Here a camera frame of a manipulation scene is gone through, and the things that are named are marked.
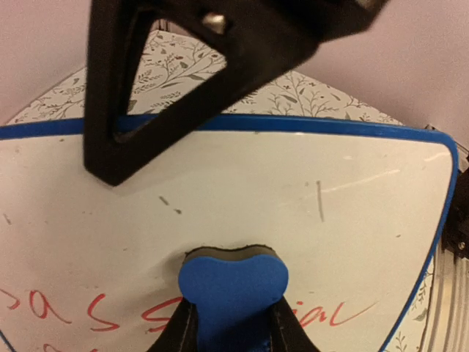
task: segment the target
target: blue foam piece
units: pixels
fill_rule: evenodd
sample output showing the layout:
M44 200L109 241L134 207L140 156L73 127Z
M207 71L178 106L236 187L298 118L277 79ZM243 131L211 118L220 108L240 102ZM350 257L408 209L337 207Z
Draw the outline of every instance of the blue foam piece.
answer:
M288 270L277 257L240 261L197 257L179 275L182 295L196 305L199 352L268 352L268 308L280 301Z

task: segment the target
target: leaf pattern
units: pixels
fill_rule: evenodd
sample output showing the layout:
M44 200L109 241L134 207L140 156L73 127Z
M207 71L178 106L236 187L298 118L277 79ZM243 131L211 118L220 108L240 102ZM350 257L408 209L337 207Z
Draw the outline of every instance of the leaf pattern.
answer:
M205 44L193 38L154 31L144 47L128 110L132 114L158 113L224 66L224 57ZM86 69L82 69L32 101L9 124L82 117L85 81ZM295 71L252 92L225 112L401 125L363 101ZM387 351L415 351L420 345L428 313L432 270L433 264Z

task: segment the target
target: blue border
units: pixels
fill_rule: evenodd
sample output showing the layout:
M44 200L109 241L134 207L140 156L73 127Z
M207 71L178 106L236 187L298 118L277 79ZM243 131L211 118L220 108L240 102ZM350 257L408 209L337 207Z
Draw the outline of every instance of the blue border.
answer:
M121 132L128 132L139 128L150 121L155 115L137 115L132 117L122 117L118 120L117 128ZM64 136L83 133L83 119L58 120L50 122L36 122L23 125L9 125L0 128L0 140L2 139L21 139L39 136ZM413 288L407 303L402 310L401 315L394 324L388 337L381 346L379 352L383 352L388 346L392 337L396 333L405 314L410 308L413 299L416 297L418 289L424 280L426 270L435 254L438 242L443 232L446 217L449 211L449 205L454 193L458 171L457 147L454 140L441 132L418 130L402 126L382 125L367 122L354 122L347 120L317 119L308 117L283 117L272 115L247 115L247 114L226 114L219 115L200 127L200 131L256 131L256 132L303 132L303 133L326 133L349 136L369 136L389 139L406 139L420 142L431 142L444 144L450 150L453 158L453 172L446 197L445 206L441 215L437 233L429 254L418 276L415 287ZM0 333L0 337L12 349L11 344L6 337Z

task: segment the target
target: black plastic part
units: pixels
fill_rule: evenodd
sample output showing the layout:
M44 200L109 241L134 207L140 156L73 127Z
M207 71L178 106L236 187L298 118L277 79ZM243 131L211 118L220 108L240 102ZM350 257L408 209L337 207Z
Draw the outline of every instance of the black plastic part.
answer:
M308 59L320 42L368 28L385 0L93 0L89 25L84 164L116 186L245 95ZM224 34L202 24L225 16ZM175 22L222 53L227 66L137 131L114 130L126 115L152 23Z
M197 310L183 299L147 352L197 352Z
M270 352L320 352L283 297L271 309Z
M270 323L270 352L320 352L306 335L285 297L270 308ZM197 352L196 307L183 299L147 352Z
M445 248L469 259L469 169L457 178L442 240Z

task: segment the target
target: white board surface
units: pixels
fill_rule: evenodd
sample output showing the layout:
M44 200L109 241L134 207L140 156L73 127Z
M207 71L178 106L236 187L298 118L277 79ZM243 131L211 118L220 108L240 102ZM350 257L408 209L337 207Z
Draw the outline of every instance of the white board surface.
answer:
M18 352L145 351L185 252L266 244L321 351L378 351L440 221L442 144L198 131L119 187L81 136L0 142L0 329Z

